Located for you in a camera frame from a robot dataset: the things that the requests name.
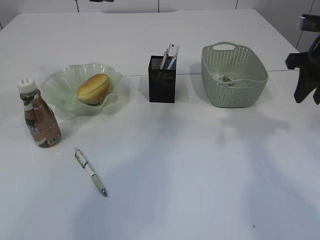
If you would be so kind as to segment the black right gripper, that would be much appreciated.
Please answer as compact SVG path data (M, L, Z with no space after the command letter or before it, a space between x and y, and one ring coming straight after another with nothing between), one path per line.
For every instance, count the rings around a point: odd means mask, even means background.
M320 87L318 87L318 72L320 71L320 38L317 37L307 52L290 53L285 60L289 70L299 68L299 77L294 92L294 99L302 103L315 90L314 102L320 104Z

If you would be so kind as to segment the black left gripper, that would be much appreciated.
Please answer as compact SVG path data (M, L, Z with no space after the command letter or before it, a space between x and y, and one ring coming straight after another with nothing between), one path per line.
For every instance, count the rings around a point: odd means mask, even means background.
M100 3L100 2L111 2L113 3L114 0L89 0L90 2L97 2L97 3Z

